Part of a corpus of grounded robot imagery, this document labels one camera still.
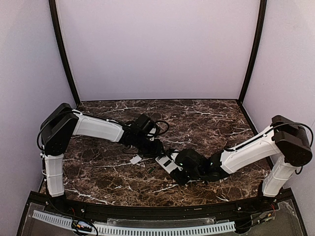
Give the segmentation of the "white and red remote control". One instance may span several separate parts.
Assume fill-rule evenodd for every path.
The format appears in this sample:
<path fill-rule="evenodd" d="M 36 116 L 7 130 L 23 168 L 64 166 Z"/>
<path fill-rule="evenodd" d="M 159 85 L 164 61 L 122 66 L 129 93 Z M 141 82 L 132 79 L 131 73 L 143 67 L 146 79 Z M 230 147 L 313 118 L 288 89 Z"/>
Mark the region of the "white and red remote control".
<path fill-rule="evenodd" d="M 168 173 L 170 174 L 174 169 L 179 168 L 179 170 L 183 170 L 183 168 L 177 165 L 175 162 L 170 160 L 166 155 L 161 157 L 156 157 L 155 161 Z"/>

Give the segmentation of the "white battery cover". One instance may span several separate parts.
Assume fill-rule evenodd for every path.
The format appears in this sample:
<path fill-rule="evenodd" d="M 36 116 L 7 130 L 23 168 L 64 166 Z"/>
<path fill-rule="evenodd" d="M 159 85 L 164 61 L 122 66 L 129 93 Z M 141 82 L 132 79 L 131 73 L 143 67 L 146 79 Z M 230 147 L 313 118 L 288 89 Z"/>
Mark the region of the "white battery cover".
<path fill-rule="evenodd" d="M 139 163 L 141 160 L 142 160 L 142 158 L 139 155 L 136 155 L 130 160 L 130 163 L 132 165 L 135 165 L 135 164 Z"/>

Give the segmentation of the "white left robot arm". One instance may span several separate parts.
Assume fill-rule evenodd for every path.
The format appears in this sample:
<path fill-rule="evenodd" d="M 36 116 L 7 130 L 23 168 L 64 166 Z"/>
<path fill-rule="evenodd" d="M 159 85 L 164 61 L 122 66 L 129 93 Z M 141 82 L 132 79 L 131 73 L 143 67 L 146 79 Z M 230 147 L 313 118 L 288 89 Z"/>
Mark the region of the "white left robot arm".
<path fill-rule="evenodd" d="M 60 104 L 41 124 L 36 144 L 43 157 L 43 174 L 51 197 L 64 195 L 63 157 L 72 136 L 101 138 L 138 149 L 139 154 L 155 158 L 163 155 L 161 133 L 155 121 L 145 114 L 127 123 L 97 118 Z"/>

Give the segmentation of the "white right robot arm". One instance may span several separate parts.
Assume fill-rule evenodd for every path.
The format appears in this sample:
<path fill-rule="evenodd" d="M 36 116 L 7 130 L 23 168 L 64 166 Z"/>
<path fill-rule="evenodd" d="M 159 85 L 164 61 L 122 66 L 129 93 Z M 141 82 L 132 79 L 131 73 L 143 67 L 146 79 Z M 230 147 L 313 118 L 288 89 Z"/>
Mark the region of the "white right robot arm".
<path fill-rule="evenodd" d="M 278 160 L 261 187 L 263 197 L 273 198 L 298 168 L 311 161 L 313 140 L 308 139 L 307 132 L 311 132 L 307 125 L 277 115 L 272 118 L 271 125 L 259 134 L 209 158 L 191 148 L 173 151 L 171 157 L 179 169 L 170 175 L 180 185 L 190 180 L 215 182 L 249 164 L 275 155 Z"/>

